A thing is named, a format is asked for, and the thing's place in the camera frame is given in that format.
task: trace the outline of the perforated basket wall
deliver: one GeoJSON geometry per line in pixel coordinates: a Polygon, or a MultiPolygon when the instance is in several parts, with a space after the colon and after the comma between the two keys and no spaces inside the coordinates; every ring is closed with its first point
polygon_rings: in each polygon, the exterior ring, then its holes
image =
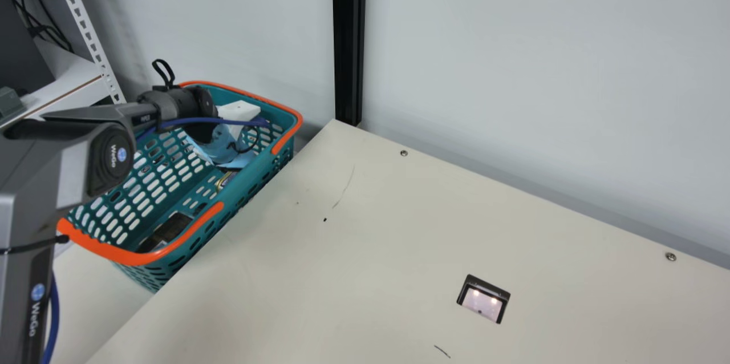
{"type": "MultiPolygon", "coordinates": [[[[151,135],[138,143],[135,166],[126,182],[94,202],[70,211],[66,218],[76,229],[95,239],[135,252],[139,244],[175,211],[197,219],[215,203],[224,203],[220,213],[188,237],[177,249],[146,265],[115,263],[133,280],[150,291],[159,290],[212,236],[289,162],[294,153],[294,138],[286,141],[277,154],[274,144],[297,123],[289,112],[258,99],[204,86],[216,104],[243,99],[261,107],[261,115],[271,129],[260,128],[261,136],[253,151],[255,159],[242,169],[226,187],[216,192],[216,182],[224,172],[199,159],[185,140],[182,130],[151,135]]],[[[242,137],[256,140],[256,131],[242,137]]]]}

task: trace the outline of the blue cloth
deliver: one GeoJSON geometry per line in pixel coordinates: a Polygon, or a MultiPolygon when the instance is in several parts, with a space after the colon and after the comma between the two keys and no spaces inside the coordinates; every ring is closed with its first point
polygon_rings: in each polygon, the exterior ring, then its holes
{"type": "Polygon", "coordinates": [[[219,124],[214,128],[212,139],[208,144],[196,143],[195,140],[187,136],[188,143],[198,146],[198,150],[216,166],[222,166],[229,169],[243,169],[251,160],[255,158],[253,151],[246,153],[238,153],[237,150],[245,150],[248,145],[243,141],[246,133],[242,133],[242,137],[234,142],[233,136],[229,132],[229,127],[219,124]]]}

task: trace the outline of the black strap loop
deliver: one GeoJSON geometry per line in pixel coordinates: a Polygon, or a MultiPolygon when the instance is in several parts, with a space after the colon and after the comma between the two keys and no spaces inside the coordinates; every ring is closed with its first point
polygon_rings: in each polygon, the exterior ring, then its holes
{"type": "Polygon", "coordinates": [[[50,245],[65,244],[68,242],[68,236],[62,234],[61,236],[55,236],[48,240],[40,240],[28,245],[16,245],[16,247],[8,247],[7,249],[0,249],[0,256],[7,256],[8,254],[18,254],[29,252],[30,250],[41,249],[50,245]]]}
{"type": "Polygon", "coordinates": [[[152,67],[154,68],[155,72],[157,72],[157,74],[160,75],[160,77],[162,78],[162,81],[165,83],[166,90],[179,87],[175,86],[175,73],[172,72],[172,68],[170,67],[169,63],[165,62],[165,60],[162,60],[161,58],[155,59],[154,62],[152,62],[152,67]],[[167,70],[167,74],[162,71],[160,65],[162,65],[162,67],[167,70]]]}

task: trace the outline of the scratch mark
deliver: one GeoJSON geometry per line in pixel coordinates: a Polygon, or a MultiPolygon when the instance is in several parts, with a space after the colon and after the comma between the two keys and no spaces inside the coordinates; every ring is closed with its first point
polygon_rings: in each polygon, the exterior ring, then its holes
{"type": "Polygon", "coordinates": [[[350,172],[350,178],[347,179],[347,185],[345,185],[344,189],[342,190],[342,194],[339,196],[339,200],[337,200],[334,205],[332,205],[332,208],[336,208],[339,202],[342,201],[342,198],[344,197],[344,193],[347,192],[347,189],[350,187],[350,183],[352,182],[352,176],[355,174],[355,166],[352,166],[352,171],[350,172]]]}
{"type": "Polygon", "coordinates": [[[449,357],[449,358],[451,358],[451,356],[450,356],[449,354],[447,354],[447,353],[446,353],[446,351],[442,350],[442,349],[441,349],[441,348],[440,348],[439,346],[436,346],[436,345],[435,345],[434,347],[435,347],[435,348],[436,348],[436,349],[437,349],[438,351],[441,351],[441,353],[444,353],[444,355],[445,355],[446,357],[449,357]]]}

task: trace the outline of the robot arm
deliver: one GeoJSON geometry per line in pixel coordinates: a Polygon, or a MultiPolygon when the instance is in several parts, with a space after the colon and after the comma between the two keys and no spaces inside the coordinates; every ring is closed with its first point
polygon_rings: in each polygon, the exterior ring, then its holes
{"type": "MultiPolygon", "coordinates": [[[[55,224],[124,182],[135,133],[161,122],[216,117],[203,88],[149,91],[138,102],[21,120],[0,135],[0,359],[39,362],[44,349],[55,224]]],[[[205,134],[209,124],[191,125],[205,134]]]]}

